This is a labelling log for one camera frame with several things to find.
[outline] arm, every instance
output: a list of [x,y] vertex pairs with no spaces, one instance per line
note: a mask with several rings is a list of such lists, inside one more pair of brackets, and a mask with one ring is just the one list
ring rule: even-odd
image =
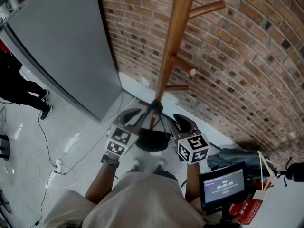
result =
[[[108,157],[115,161],[119,160],[119,156],[112,153],[109,153]],[[112,191],[115,173],[115,168],[103,164],[91,186],[87,190],[85,198],[95,204],[98,204],[103,200],[106,195]]]
[[190,203],[200,196],[200,164],[187,166],[187,184],[185,199]]

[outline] white shirt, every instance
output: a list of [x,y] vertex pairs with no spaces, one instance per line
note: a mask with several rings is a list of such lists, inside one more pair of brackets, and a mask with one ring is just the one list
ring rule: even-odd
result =
[[184,199],[176,180],[146,172],[126,173],[98,204],[67,190],[44,228],[202,228],[202,216]]

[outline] wristwatch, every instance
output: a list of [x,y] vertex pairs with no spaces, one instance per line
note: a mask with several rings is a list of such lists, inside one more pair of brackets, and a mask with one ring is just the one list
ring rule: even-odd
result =
[[110,159],[109,156],[107,156],[106,154],[103,155],[100,162],[103,163],[103,164],[106,164],[108,166],[111,166],[115,169],[117,169],[118,166],[119,166],[119,161],[115,161],[115,160]]

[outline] monitor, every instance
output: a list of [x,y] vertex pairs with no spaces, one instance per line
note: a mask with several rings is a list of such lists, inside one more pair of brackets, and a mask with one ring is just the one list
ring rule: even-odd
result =
[[202,210],[245,200],[246,164],[241,162],[199,176]]

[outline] wooden coat rack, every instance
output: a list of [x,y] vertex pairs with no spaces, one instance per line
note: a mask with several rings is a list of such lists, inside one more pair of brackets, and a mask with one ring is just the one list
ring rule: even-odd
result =
[[[191,9],[192,2],[193,0],[174,0],[173,2],[155,100],[161,101],[165,91],[190,89],[190,85],[167,85],[174,66],[177,66],[191,76],[194,76],[196,74],[196,69],[194,67],[176,55],[180,48],[181,40],[184,35],[188,20],[226,7],[224,1],[217,1],[197,7],[195,9]],[[151,130],[153,129],[156,116],[157,112],[154,110],[150,122]]]

